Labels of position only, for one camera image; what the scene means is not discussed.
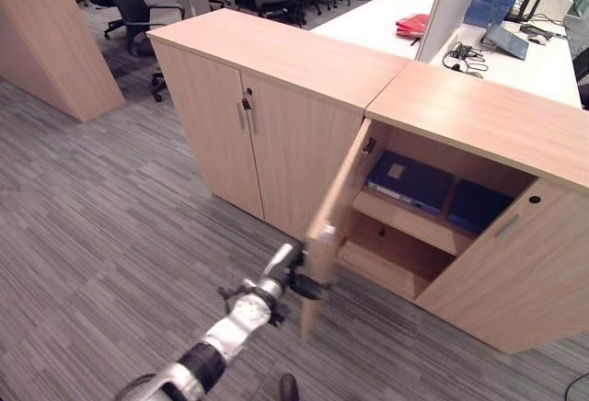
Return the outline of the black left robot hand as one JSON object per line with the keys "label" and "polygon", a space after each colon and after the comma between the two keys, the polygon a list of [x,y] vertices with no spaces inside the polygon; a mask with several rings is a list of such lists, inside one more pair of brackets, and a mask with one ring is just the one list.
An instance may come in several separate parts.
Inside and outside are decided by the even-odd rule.
{"label": "black left robot hand", "polygon": [[289,264],[288,285],[307,300],[324,300],[331,290],[332,262],[337,248],[336,233],[331,223],[325,223],[316,234],[309,233]]}

